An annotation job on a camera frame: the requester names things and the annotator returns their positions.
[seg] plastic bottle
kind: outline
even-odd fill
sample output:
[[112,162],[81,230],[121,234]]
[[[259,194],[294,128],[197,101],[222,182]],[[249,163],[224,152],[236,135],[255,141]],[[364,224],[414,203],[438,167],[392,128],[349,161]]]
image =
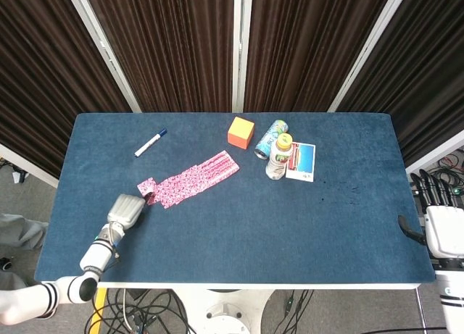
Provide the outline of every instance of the plastic bottle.
[[269,162],[266,166],[266,175],[271,180],[280,180],[285,175],[285,166],[289,161],[293,147],[292,138],[288,133],[282,133],[270,147]]

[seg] gray pants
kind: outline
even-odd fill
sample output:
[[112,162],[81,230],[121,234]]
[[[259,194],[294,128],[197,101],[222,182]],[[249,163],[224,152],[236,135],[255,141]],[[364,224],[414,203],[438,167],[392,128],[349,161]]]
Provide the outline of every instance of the gray pants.
[[[48,223],[27,220],[17,214],[0,214],[0,245],[21,249],[39,249],[44,243]],[[26,287],[13,272],[0,271],[0,290],[8,291]]]

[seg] pink patterned fabric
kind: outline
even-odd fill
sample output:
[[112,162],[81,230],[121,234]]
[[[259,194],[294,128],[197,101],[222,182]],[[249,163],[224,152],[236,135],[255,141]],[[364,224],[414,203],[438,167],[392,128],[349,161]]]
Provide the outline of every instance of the pink patterned fabric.
[[149,195],[148,205],[159,201],[168,209],[218,184],[238,170],[239,166],[227,151],[221,151],[206,162],[194,165],[179,175],[166,178],[160,184],[149,178],[137,185],[137,188],[142,196]]

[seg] soda can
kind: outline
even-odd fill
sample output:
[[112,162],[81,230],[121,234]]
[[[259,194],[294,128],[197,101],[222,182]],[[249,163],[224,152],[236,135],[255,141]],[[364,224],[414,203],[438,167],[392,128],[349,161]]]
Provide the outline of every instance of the soda can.
[[258,142],[254,153],[260,159],[269,159],[270,147],[273,142],[281,133],[286,133],[289,130],[289,126],[283,120],[276,120],[269,128],[268,131],[261,138],[261,141]]

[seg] white marker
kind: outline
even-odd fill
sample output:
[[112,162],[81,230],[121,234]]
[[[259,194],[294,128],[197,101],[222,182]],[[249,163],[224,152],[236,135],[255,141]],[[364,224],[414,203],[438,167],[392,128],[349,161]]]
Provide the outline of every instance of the white marker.
[[162,129],[161,131],[159,131],[150,141],[148,141],[147,143],[145,143],[138,151],[136,151],[134,154],[139,157],[141,156],[142,153],[144,153],[153,143],[155,143],[156,141],[158,141],[161,136],[163,136],[164,134],[166,134],[167,130],[166,129]]

